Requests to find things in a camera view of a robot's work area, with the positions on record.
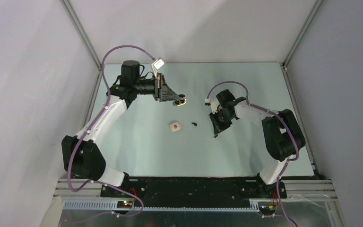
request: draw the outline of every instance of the purple wire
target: purple wire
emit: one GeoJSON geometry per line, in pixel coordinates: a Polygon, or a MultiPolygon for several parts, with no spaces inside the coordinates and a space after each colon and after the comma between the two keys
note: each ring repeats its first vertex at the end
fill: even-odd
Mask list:
{"type": "MultiPolygon", "coordinates": [[[[285,218],[283,215],[280,215],[280,214],[264,215],[264,218],[274,218],[274,217],[283,217],[283,218],[285,218]]],[[[295,225],[295,227],[298,227],[298,224],[293,219],[289,218],[289,221],[291,221],[295,225]]]]}
{"type": "Polygon", "coordinates": [[[273,111],[271,111],[271,110],[269,110],[269,109],[267,109],[267,108],[264,108],[264,107],[262,107],[262,106],[259,106],[259,105],[256,105],[256,104],[253,104],[253,103],[251,103],[250,102],[250,100],[248,99],[248,89],[247,89],[247,87],[244,85],[244,84],[242,84],[242,83],[239,83],[239,82],[236,82],[236,81],[224,81],[224,82],[221,82],[221,83],[218,83],[218,84],[216,84],[215,86],[213,86],[212,87],[212,89],[209,91],[209,93],[208,93],[208,95],[207,95],[207,99],[209,98],[209,95],[211,95],[211,92],[217,87],[217,86],[219,86],[219,85],[221,85],[221,84],[226,84],[226,83],[233,83],[233,84],[238,84],[238,85],[240,85],[240,86],[242,86],[244,89],[245,89],[245,92],[246,92],[246,102],[247,102],[247,104],[248,104],[248,106],[252,106],[252,107],[254,107],[254,108],[256,108],[256,109],[258,109],[258,110],[261,110],[261,111],[263,111],[263,112],[266,112],[266,113],[269,113],[269,114],[271,114],[271,115],[274,115],[281,123],[282,123],[282,125],[283,125],[283,127],[286,129],[286,132],[287,132],[287,134],[289,135],[289,138],[291,139],[291,141],[292,141],[292,143],[293,143],[293,146],[294,146],[294,149],[295,149],[295,153],[296,153],[296,155],[295,155],[295,157],[294,158],[292,158],[292,159],[288,159],[287,161],[286,161],[286,163],[285,163],[285,165],[283,166],[283,168],[282,168],[282,170],[280,171],[280,173],[279,173],[279,175],[277,176],[277,178],[276,178],[276,191],[277,191],[277,198],[279,199],[279,204],[280,204],[280,207],[282,208],[282,211],[283,211],[283,214],[284,214],[284,217],[286,218],[286,220],[288,220],[291,224],[295,224],[296,226],[297,226],[297,224],[291,219],[291,218],[289,218],[289,216],[287,215],[287,213],[286,213],[286,211],[285,211],[285,208],[283,207],[283,204],[282,204],[282,201],[281,201],[281,199],[280,199],[280,193],[279,193],[279,180],[280,180],[280,178],[281,178],[281,176],[283,175],[283,173],[285,172],[285,170],[286,170],[286,168],[287,168],[287,166],[288,166],[288,164],[289,164],[289,162],[290,161],[296,161],[296,160],[298,160],[298,158],[299,158],[299,156],[300,156],[300,154],[299,154],[299,149],[298,149],[298,146],[297,146],[297,143],[295,142],[295,140],[294,140],[294,136],[293,136],[293,134],[292,134],[292,132],[290,131],[290,129],[289,129],[289,127],[287,126],[287,124],[285,123],[285,121],[283,121],[283,119],[279,116],[279,115],[277,115],[277,113],[275,113],[275,112],[273,112],[273,111]]]}
{"type": "MultiPolygon", "coordinates": [[[[133,46],[133,45],[121,45],[121,46],[117,46],[117,47],[114,47],[114,48],[112,48],[112,49],[110,49],[109,51],[108,51],[108,53],[106,53],[105,54],[105,56],[104,56],[104,58],[102,59],[102,64],[101,64],[101,73],[102,73],[102,79],[104,80],[104,83],[105,83],[105,86],[106,86],[106,89],[108,90],[108,96],[107,96],[107,98],[106,98],[106,103],[105,103],[105,106],[107,106],[108,104],[109,104],[109,102],[110,102],[110,97],[111,97],[111,90],[110,90],[110,88],[109,88],[109,85],[108,85],[108,82],[106,81],[106,77],[105,77],[105,73],[104,73],[104,68],[105,68],[105,60],[106,60],[106,58],[108,57],[108,55],[110,54],[110,53],[112,53],[113,51],[115,51],[115,50],[117,50],[117,49],[120,49],[120,48],[135,48],[135,49],[138,49],[138,50],[141,50],[142,52],[144,52],[146,55],[148,55],[152,60],[155,60],[155,58],[150,54],[150,53],[148,53],[146,50],[144,50],[144,49],[142,49],[142,48],[140,48],[140,47],[138,47],[138,46],[133,46]]],[[[101,109],[101,111],[99,112],[99,114],[94,118],[94,120],[91,122],[91,124],[89,125],[89,127],[86,129],[86,131],[83,133],[83,135],[79,138],[79,140],[78,140],[78,142],[76,143],[76,145],[75,145],[75,147],[74,147],[74,149],[73,149],[73,152],[71,153],[71,156],[70,156],[70,160],[69,160],[69,166],[68,166],[68,173],[67,173],[67,180],[68,180],[68,186],[69,186],[69,189],[72,191],[72,192],[78,192],[78,191],[80,191],[90,180],[87,180],[87,181],[85,181],[79,188],[77,188],[77,189],[75,189],[75,188],[73,188],[73,186],[72,186],[72,184],[71,184],[71,168],[72,168],[72,165],[73,165],[73,160],[74,160],[74,156],[76,155],[76,152],[77,152],[77,150],[78,150],[78,148],[80,147],[80,144],[81,144],[81,142],[83,141],[83,139],[86,137],[86,135],[87,135],[87,131],[88,130],[91,130],[92,129],[92,127],[95,125],[95,123],[98,121],[98,119],[102,116],[102,114],[104,114],[104,112],[106,111],[106,109],[105,109],[105,106],[101,109]]],[[[135,213],[135,214],[132,214],[132,215],[124,215],[124,214],[117,214],[117,215],[119,215],[119,216],[124,216],[124,217],[132,217],[132,216],[135,216],[135,215],[137,215],[137,214],[139,214],[143,209],[144,209],[144,204],[143,204],[143,201],[139,198],[139,197],[137,197],[137,196],[135,196],[135,195],[133,195],[133,194],[131,194],[131,193],[128,193],[128,192],[126,192],[126,191],[124,191],[124,190],[122,190],[122,189],[120,189],[120,188],[117,188],[117,187],[115,187],[115,186],[113,186],[113,185],[110,185],[110,184],[108,184],[108,187],[111,187],[111,188],[113,188],[113,189],[115,189],[115,190],[117,190],[117,191],[119,191],[119,192],[122,192],[122,193],[124,193],[124,194],[126,194],[126,195],[129,195],[129,196],[131,196],[131,197],[133,197],[133,198],[135,198],[136,200],[138,200],[140,203],[141,203],[141,209],[137,212],[137,213],[135,213]]],[[[102,214],[104,214],[104,213],[101,213],[101,214],[99,214],[99,215],[95,215],[95,216],[93,216],[92,218],[95,218],[95,217],[98,217],[98,216],[100,216],[100,215],[102,215],[102,214]]]]}

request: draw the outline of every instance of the purple cable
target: purple cable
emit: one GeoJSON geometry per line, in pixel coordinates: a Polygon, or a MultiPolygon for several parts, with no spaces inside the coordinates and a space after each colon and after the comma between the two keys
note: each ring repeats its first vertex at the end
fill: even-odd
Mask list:
{"type": "Polygon", "coordinates": [[[285,163],[285,165],[283,166],[282,170],[280,171],[279,175],[277,176],[277,179],[276,179],[276,189],[277,189],[277,198],[279,199],[279,204],[280,204],[280,207],[282,208],[282,211],[283,211],[283,214],[284,214],[284,217],[286,218],[286,220],[288,220],[291,224],[295,224],[297,226],[297,224],[291,220],[291,218],[289,218],[289,216],[287,215],[286,211],[285,211],[285,208],[283,207],[283,204],[282,204],[282,201],[280,200],[280,193],[279,193],[279,180],[281,178],[281,176],[283,175],[283,173],[285,172],[288,164],[290,161],[296,161],[300,154],[299,154],[299,149],[298,149],[298,146],[297,146],[297,143],[295,142],[294,140],[294,137],[293,137],[293,134],[292,132],[290,131],[289,127],[287,126],[287,124],[285,123],[285,121],[283,121],[283,119],[277,115],[277,113],[267,109],[267,108],[264,108],[262,106],[259,106],[259,105],[256,105],[256,104],[252,104],[250,102],[250,100],[248,99],[248,89],[247,87],[242,84],[242,83],[239,83],[239,82],[236,82],[236,81],[224,81],[224,82],[221,82],[221,83],[218,83],[216,84],[215,86],[212,87],[212,89],[209,91],[208,95],[207,95],[207,99],[209,98],[209,95],[211,95],[211,92],[219,85],[221,84],[226,84],[226,83],[233,83],[233,84],[238,84],[240,86],[242,86],[244,89],[245,89],[245,92],[246,92],[246,102],[248,104],[248,106],[252,106],[258,110],[261,110],[263,112],[266,112],[266,113],[269,113],[271,115],[274,115],[283,125],[283,127],[286,129],[286,132],[287,134],[289,135],[289,138],[291,139],[292,143],[293,143],[293,146],[294,146],[294,149],[295,149],[295,157],[292,158],[292,159],[288,159],[285,163]]]}
{"type": "MultiPolygon", "coordinates": [[[[280,215],[280,214],[263,215],[263,218],[274,218],[274,217],[283,217],[284,218],[284,216],[280,215]]],[[[298,227],[298,224],[293,219],[289,218],[289,221],[291,221],[295,225],[295,227],[298,227]]]]}
{"type": "MultiPolygon", "coordinates": [[[[135,49],[138,49],[138,50],[141,50],[142,52],[144,52],[146,55],[148,55],[152,60],[155,60],[155,58],[151,55],[151,54],[149,54],[147,51],[145,51],[144,49],[142,49],[142,48],[140,48],[140,47],[138,47],[138,46],[133,46],[133,45],[122,45],[122,46],[117,46],[117,47],[114,47],[114,48],[112,48],[111,50],[109,50],[108,51],[108,53],[106,53],[105,54],[105,56],[104,56],[104,58],[102,59],[102,64],[101,64],[101,73],[102,73],[102,79],[104,80],[104,83],[105,83],[105,86],[106,86],[106,89],[108,90],[108,96],[107,96],[107,98],[106,98],[106,103],[105,103],[105,106],[107,106],[108,104],[109,104],[109,102],[110,102],[110,97],[111,97],[111,91],[110,91],[110,88],[109,88],[109,85],[108,85],[108,82],[106,81],[106,77],[105,77],[105,73],[104,73],[104,68],[105,68],[105,60],[106,60],[106,58],[108,57],[108,55],[110,54],[110,53],[112,53],[113,51],[115,51],[115,50],[117,50],[117,49],[120,49],[120,48],[135,48],[135,49]]],[[[78,147],[80,147],[80,144],[81,144],[81,142],[83,141],[83,139],[86,137],[86,135],[87,135],[87,131],[88,130],[91,130],[92,129],[92,127],[95,125],[95,123],[98,121],[98,119],[102,116],[102,114],[106,111],[106,109],[105,109],[105,106],[102,108],[102,110],[99,112],[99,114],[94,118],[94,120],[91,122],[91,124],[89,125],[89,127],[86,129],[86,131],[83,133],[83,135],[78,139],[78,142],[76,143],[76,145],[75,145],[75,147],[74,147],[74,149],[73,149],[73,152],[71,153],[71,156],[70,156],[70,160],[69,160],[69,166],[68,166],[68,173],[67,173],[67,180],[68,180],[68,186],[69,186],[69,189],[72,191],[72,192],[78,192],[78,191],[80,191],[88,182],[90,182],[90,180],[87,180],[87,181],[85,181],[79,188],[77,188],[77,189],[75,189],[75,188],[73,188],[73,186],[71,185],[71,167],[72,167],[72,165],[73,165],[73,160],[74,160],[74,156],[76,155],[76,152],[77,152],[77,150],[78,150],[78,147]]],[[[135,215],[137,215],[137,214],[139,214],[143,209],[144,209],[144,204],[143,204],[143,202],[142,202],[142,200],[139,198],[139,197],[137,197],[137,196],[135,196],[135,195],[133,195],[133,194],[131,194],[131,193],[128,193],[128,192],[126,192],[126,191],[123,191],[122,189],[119,189],[119,188],[117,188],[117,187],[115,187],[115,186],[113,186],[113,185],[110,185],[110,184],[108,184],[108,186],[109,187],[111,187],[111,188],[113,188],[113,189],[115,189],[115,190],[117,190],[117,191],[120,191],[120,192],[122,192],[122,193],[124,193],[124,194],[126,194],[126,195],[129,195],[129,196],[131,196],[131,197],[133,197],[133,198],[135,198],[136,200],[138,200],[140,203],[141,203],[141,209],[137,212],[137,213],[135,213],[135,214],[132,214],[132,215],[124,215],[124,214],[117,214],[117,215],[119,215],[119,216],[124,216],[124,217],[132,217],[132,216],[135,216],[135,215]]]]}

